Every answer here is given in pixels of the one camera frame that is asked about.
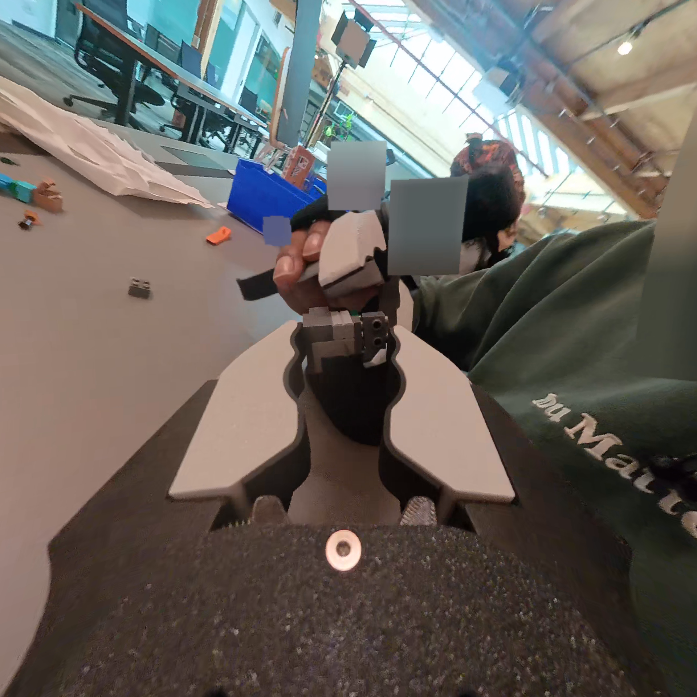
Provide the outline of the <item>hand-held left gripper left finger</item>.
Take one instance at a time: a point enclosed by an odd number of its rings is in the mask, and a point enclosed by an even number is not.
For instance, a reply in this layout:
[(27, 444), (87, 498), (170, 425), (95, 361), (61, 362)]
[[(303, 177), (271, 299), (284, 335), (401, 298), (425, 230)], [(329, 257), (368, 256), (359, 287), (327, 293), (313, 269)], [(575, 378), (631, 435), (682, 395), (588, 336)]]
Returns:
[(310, 471), (298, 406), (302, 325), (287, 321), (222, 371), (170, 485), (175, 500), (291, 501)]

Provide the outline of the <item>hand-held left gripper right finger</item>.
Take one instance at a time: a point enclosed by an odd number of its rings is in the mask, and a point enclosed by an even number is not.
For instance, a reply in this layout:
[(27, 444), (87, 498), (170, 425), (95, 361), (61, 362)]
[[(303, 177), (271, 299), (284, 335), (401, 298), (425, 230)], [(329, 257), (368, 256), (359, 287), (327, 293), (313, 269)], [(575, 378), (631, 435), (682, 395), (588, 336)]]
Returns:
[(510, 504), (514, 488), (469, 378), (405, 327), (392, 331), (379, 454), (381, 482), (401, 504), (416, 496), (435, 504)]

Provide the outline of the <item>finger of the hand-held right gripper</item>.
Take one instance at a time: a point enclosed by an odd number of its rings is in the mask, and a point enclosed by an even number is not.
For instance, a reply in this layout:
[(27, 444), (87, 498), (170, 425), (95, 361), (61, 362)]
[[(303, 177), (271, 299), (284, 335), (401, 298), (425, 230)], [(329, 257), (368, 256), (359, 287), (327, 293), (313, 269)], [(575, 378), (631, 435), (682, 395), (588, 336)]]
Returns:
[(318, 283), (328, 299), (381, 286), (376, 253), (387, 250), (376, 211), (346, 213), (328, 229), (318, 258)]

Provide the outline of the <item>dark grey toy brick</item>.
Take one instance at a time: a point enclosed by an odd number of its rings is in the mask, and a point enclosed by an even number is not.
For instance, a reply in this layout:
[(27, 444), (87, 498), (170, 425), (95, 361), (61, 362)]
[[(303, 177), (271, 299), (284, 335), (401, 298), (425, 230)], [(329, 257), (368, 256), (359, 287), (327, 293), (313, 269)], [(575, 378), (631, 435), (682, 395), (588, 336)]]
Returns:
[(387, 316), (382, 311), (361, 313), (362, 345), (364, 354), (376, 354), (388, 345), (390, 331)]

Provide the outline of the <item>grey toy brick stack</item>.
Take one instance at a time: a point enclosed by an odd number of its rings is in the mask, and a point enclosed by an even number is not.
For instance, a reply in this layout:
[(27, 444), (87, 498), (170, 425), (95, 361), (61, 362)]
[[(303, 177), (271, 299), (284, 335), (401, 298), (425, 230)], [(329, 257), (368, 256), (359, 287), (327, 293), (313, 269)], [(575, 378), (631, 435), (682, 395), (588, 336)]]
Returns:
[(307, 371), (321, 374), (323, 361), (362, 356), (362, 316), (347, 310), (312, 308), (302, 315), (302, 336), (307, 351)]

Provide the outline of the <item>person's right hand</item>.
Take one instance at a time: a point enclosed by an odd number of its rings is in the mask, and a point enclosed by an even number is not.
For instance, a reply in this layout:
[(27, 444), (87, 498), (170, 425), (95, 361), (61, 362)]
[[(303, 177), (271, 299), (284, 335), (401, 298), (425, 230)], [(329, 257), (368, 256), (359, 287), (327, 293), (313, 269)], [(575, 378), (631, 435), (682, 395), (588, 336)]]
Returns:
[(279, 250), (274, 266), (273, 280), (284, 302), (298, 315), (309, 312), (313, 307), (328, 307), (317, 279), (300, 282), (305, 268), (316, 261), (321, 253), (331, 225), (327, 196), (302, 209), (295, 218), (308, 225), (295, 226), (291, 243)]

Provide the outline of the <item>orange printed carton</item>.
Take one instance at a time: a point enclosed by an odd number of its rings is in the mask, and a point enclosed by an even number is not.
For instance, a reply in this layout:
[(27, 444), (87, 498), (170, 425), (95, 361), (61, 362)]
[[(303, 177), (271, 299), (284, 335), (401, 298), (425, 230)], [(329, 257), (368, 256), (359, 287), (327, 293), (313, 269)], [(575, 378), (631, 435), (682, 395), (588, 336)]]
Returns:
[(282, 178), (298, 189), (304, 189), (309, 174), (314, 168), (315, 157), (305, 147), (298, 145), (286, 156)]

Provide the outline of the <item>blue plastic bin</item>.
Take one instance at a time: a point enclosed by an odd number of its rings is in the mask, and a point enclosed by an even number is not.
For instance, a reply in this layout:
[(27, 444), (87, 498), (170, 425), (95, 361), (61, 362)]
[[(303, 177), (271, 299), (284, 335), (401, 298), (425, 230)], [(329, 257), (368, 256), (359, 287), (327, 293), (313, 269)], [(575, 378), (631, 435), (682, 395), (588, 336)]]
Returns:
[(240, 222), (262, 233), (264, 218), (292, 218), (326, 194), (326, 182), (311, 173), (305, 188), (297, 188), (256, 161), (239, 158), (234, 170), (227, 210)]

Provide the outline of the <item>person's green sweatshirt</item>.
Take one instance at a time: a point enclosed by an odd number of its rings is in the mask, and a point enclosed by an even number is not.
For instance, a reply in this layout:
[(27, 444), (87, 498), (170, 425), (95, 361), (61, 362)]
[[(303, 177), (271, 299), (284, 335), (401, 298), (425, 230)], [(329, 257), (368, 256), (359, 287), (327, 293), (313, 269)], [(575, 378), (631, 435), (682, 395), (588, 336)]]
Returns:
[(553, 236), (487, 272), (470, 376), (632, 552), (641, 639), (696, 695), (696, 501), (659, 465), (696, 456), (696, 383), (633, 357), (655, 224)]

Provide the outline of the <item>grey building column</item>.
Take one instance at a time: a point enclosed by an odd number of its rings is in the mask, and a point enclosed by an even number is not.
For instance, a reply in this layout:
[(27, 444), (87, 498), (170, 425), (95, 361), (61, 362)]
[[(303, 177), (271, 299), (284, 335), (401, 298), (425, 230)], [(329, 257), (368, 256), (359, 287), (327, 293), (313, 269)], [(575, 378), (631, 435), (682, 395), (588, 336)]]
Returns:
[(307, 106), (315, 63), (322, 1), (298, 1), (293, 43), (282, 61), (275, 139), (290, 152), (301, 139), (302, 118)]

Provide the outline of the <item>studio light panel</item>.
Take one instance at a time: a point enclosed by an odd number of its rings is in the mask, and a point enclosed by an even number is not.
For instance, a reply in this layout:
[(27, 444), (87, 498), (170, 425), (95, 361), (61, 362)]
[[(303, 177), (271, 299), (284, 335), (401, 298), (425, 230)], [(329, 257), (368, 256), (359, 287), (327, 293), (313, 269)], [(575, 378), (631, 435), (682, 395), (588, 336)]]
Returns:
[(354, 8), (353, 17), (342, 13), (331, 41), (335, 45), (337, 56), (345, 65), (352, 68), (365, 68), (377, 40), (370, 38), (374, 23), (359, 8)]

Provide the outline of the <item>brown top office table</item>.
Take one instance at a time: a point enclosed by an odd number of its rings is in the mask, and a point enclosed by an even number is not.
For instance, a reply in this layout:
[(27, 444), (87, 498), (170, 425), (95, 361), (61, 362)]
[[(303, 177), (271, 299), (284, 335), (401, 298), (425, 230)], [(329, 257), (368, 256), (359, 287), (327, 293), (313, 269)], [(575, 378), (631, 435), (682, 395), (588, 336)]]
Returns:
[(233, 153), (241, 130), (246, 129), (256, 136), (250, 157), (253, 158), (257, 154), (265, 130), (263, 123), (252, 112), (239, 106), (237, 102), (228, 100), (220, 90), (205, 82), (196, 73), (186, 70), (176, 61), (169, 60), (131, 33), (110, 22), (107, 17), (96, 13), (90, 5), (86, 6), (76, 2), (74, 7), (77, 12), (82, 14), (83, 20), (89, 19), (98, 26), (100, 31), (107, 32), (109, 38), (124, 47), (125, 55), (120, 69), (124, 87), (117, 92), (116, 124), (126, 126), (129, 122), (135, 95), (136, 65), (142, 64), (170, 76), (177, 82), (175, 96), (180, 101), (193, 106), (190, 117), (185, 121), (186, 128), (182, 131), (182, 141), (188, 144), (197, 144), (206, 116), (216, 114), (231, 123), (231, 133), (225, 140), (224, 152)]

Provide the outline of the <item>white crumpled plastic bag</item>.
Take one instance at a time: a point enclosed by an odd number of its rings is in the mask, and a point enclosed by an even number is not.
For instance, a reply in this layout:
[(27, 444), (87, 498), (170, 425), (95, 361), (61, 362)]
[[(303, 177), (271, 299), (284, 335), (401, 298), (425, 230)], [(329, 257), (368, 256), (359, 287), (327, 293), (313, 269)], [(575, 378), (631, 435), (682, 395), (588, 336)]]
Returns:
[(110, 195), (214, 208), (197, 189), (159, 168), (105, 127), (59, 109), (4, 77), (1, 124)]

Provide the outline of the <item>blue toy figure brown head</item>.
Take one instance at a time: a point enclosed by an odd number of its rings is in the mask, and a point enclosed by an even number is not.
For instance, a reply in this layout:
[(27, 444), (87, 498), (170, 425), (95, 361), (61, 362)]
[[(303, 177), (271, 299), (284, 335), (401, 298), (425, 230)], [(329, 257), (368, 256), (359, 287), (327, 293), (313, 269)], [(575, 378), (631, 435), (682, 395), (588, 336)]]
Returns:
[(38, 185), (13, 179), (1, 173), (1, 191), (14, 199), (35, 206), (50, 213), (64, 212), (64, 199), (56, 188), (56, 183), (44, 179)]

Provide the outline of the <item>black office chair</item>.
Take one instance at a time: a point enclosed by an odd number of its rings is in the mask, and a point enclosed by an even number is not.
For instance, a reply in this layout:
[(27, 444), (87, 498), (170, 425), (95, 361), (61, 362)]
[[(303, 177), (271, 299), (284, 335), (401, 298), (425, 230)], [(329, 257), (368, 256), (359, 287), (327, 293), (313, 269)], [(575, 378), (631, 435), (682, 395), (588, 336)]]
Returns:
[(164, 99), (136, 78), (139, 59), (134, 50), (99, 22), (84, 13), (80, 13), (80, 16), (81, 29), (74, 49), (74, 59), (79, 67), (98, 78), (100, 86), (112, 92), (117, 103), (71, 94), (64, 98), (65, 106), (72, 107), (77, 100), (101, 107), (102, 115), (113, 116), (116, 124), (144, 130), (144, 126), (135, 118), (136, 105), (142, 103), (162, 106)]

